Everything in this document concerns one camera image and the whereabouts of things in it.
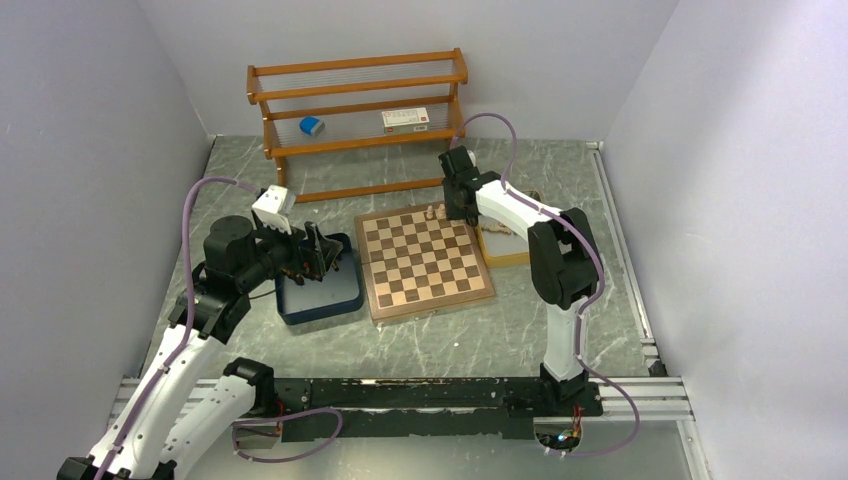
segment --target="wooden board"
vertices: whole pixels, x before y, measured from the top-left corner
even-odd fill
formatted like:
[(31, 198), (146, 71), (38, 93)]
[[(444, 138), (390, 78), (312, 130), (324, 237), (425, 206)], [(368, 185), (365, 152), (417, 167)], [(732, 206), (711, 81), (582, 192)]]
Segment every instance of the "wooden board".
[(427, 220), (429, 205), (355, 218), (375, 322), (492, 298), (474, 231), (461, 220)]

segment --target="white box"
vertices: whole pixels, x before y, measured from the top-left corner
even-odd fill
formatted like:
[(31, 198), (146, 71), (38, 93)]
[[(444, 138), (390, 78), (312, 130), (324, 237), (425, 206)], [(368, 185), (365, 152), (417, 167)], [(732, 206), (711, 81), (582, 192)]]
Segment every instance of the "white box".
[(383, 112), (383, 132), (386, 135), (426, 132), (430, 116), (426, 108), (405, 108)]

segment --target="blue tray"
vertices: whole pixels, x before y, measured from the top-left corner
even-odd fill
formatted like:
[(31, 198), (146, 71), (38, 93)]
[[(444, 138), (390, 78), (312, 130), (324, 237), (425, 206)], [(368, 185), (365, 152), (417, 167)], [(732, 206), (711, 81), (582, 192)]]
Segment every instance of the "blue tray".
[(285, 275), (274, 280), (277, 312), (288, 325), (355, 312), (365, 302), (362, 275), (350, 237), (334, 233), (327, 238), (338, 240), (343, 245), (336, 262), (338, 272), (331, 269), (324, 275), (324, 281), (306, 280), (303, 286), (298, 286)]

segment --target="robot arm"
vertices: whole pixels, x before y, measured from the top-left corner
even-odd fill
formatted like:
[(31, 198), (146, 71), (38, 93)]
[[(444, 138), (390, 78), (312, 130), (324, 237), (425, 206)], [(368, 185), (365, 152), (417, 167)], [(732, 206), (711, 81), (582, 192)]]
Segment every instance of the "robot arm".
[(478, 217), (484, 215), (528, 242), (533, 286), (548, 304), (544, 367), (557, 382), (582, 375), (583, 368), (575, 358), (575, 339), (580, 338), (580, 351), (584, 351), (586, 336), (576, 331), (574, 310), (583, 297), (594, 293), (598, 275), (580, 242), (541, 211), (544, 208), (574, 225), (597, 251), (585, 213), (548, 207), (509, 183), (502, 185), (494, 172), (481, 174), (465, 147), (442, 154), (439, 161), (445, 173), (442, 186), (448, 218), (477, 225)]
[[(217, 220), (203, 243), (205, 261), (193, 272), (195, 297), (185, 292), (169, 316), (161, 346), (127, 407), (87, 458), (66, 460), (59, 480), (89, 480), (105, 461), (104, 480), (182, 479), (211, 443), (247, 413), (277, 413), (274, 371), (239, 358), (206, 398), (176, 426), (180, 411), (209, 359), (224, 349), (250, 309), (250, 292), (266, 280), (286, 275), (295, 282), (321, 281), (341, 253), (340, 242), (327, 239), (307, 222), (293, 228), (287, 214), (293, 195), (272, 186), (253, 204), (251, 222), (241, 216)], [(188, 302), (195, 304), (192, 331), (170, 367), (165, 358), (180, 344)], [(148, 385), (152, 389), (141, 398)], [(135, 419), (133, 406), (142, 402)], [(119, 440), (125, 423), (132, 427)]]

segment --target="blue sponge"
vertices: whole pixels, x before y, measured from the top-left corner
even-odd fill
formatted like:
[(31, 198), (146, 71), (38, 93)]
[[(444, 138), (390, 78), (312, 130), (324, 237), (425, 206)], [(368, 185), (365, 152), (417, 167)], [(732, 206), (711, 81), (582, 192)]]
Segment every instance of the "blue sponge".
[(324, 131), (324, 122), (315, 117), (306, 117), (300, 121), (300, 131), (309, 136), (317, 137)]

